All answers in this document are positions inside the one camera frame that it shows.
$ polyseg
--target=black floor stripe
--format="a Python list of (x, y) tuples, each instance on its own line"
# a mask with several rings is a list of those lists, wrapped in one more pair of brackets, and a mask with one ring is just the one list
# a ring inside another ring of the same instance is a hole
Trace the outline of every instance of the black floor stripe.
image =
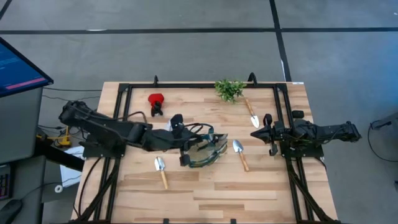
[(274, 25), (275, 25), (275, 34), (276, 34), (276, 40), (278, 42), (279, 55), (280, 55), (281, 61), (283, 62), (282, 66), (283, 66), (283, 70), (284, 70), (285, 81), (291, 82), (292, 77), (290, 76), (289, 63), (287, 62), (285, 44), (284, 44), (284, 39), (282, 37), (281, 29), (280, 29), (279, 17), (278, 17), (278, 12), (276, 9), (275, 0), (269, 0), (269, 4), (271, 6), (272, 18), (274, 20)]
[(197, 34), (197, 33), (261, 33), (275, 32), (274, 28), (176, 28), (176, 29), (105, 29), (105, 30), (0, 30), (0, 34)]
[(398, 27), (281, 28), (281, 32), (397, 32)]
[(12, 0), (7, 0), (6, 3), (3, 5), (1, 11), (0, 11), (0, 20), (2, 19), (2, 17), (4, 16), (4, 14), (6, 13), (8, 7), (10, 6)]

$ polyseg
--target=red object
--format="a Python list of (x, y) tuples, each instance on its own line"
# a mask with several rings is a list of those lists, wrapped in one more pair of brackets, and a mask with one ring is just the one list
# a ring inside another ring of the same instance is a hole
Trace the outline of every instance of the red object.
[(161, 93), (154, 93), (154, 94), (149, 95), (148, 101), (150, 102), (150, 105), (151, 105), (152, 107), (154, 107), (156, 101), (158, 101), (158, 102), (161, 103), (161, 104), (163, 103), (163, 101), (164, 101), (164, 96), (163, 96), (163, 94), (161, 94)]

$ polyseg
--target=wooden handle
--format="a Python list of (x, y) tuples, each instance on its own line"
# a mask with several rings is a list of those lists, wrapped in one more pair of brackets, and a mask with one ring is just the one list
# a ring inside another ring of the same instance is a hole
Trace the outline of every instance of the wooden handle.
[(243, 167), (244, 167), (244, 171), (249, 171), (249, 166), (248, 166), (248, 164), (247, 164), (247, 162), (246, 162), (246, 158), (244, 157), (244, 154), (241, 152), (241, 153), (239, 153), (239, 156), (241, 157), (241, 160), (242, 160), (242, 164), (243, 164)]
[(164, 188), (167, 190), (169, 189), (169, 185), (167, 184), (166, 174), (164, 173), (164, 170), (162, 170), (160, 173), (162, 174)]
[(248, 106), (249, 108), (250, 114), (254, 116), (253, 108), (251, 107), (249, 100), (246, 97), (244, 98), (244, 100), (246, 102), (246, 106)]

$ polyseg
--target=wood grain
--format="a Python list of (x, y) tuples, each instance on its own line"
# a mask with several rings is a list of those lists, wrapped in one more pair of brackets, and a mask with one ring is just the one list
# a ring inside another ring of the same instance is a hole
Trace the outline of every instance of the wood grain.
[[(119, 83), (106, 82), (103, 87), (98, 112), (113, 115)], [(304, 119), (312, 121), (304, 85), (288, 83), (290, 104), (293, 110), (303, 110)], [(216, 133), (228, 133), (228, 148), (216, 163), (211, 166), (191, 169), (181, 167), (179, 152), (146, 152), (127, 147), (121, 161), (118, 187), (112, 222), (115, 223), (161, 223), (169, 218), (172, 223), (229, 223), (236, 218), (238, 223), (293, 223), (295, 222), (289, 178), (285, 161), (280, 154), (268, 155), (269, 145), (250, 137), (256, 130), (249, 117), (243, 98), (235, 105), (225, 103), (214, 89), (188, 88), (146, 88), (134, 89), (129, 112), (143, 111), (150, 114), (147, 97), (151, 93), (162, 93), (165, 101), (162, 107), (164, 116), (151, 118), (148, 122), (155, 129), (164, 128), (167, 121), (177, 113), (183, 114), (186, 124), (193, 122), (210, 123)], [(259, 120), (270, 113), (277, 120), (274, 94), (271, 89), (245, 89), (245, 97)], [(281, 102), (284, 120), (287, 121), (284, 102)], [(137, 115), (130, 118), (142, 121)], [(232, 148), (232, 140), (239, 140), (245, 148), (249, 172), (245, 172), (239, 156)], [(159, 172), (153, 161), (162, 156), (169, 189), (165, 190)], [(82, 180), (95, 159), (87, 159)], [(332, 218), (337, 218), (331, 197), (325, 168), (315, 159), (304, 158), (308, 188), (312, 196)], [(103, 160), (94, 168), (83, 194), (83, 208), (86, 208), (98, 191)], [(108, 194), (102, 205), (104, 218)], [(302, 216), (306, 217), (302, 196)]]

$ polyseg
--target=red toy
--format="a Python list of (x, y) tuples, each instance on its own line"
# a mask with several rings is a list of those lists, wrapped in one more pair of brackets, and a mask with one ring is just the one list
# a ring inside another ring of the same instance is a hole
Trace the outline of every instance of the red toy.
[(163, 116), (163, 112), (162, 112), (162, 103), (164, 101), (164, 97), (163, 94), (161, 93), (154, 93), (149, 95), (148, 97), (148, 101), (151, 105), (151, 109), (150, 109), (150, 115), (152, 117), (155, 116), (155, 114), (160, 114)]

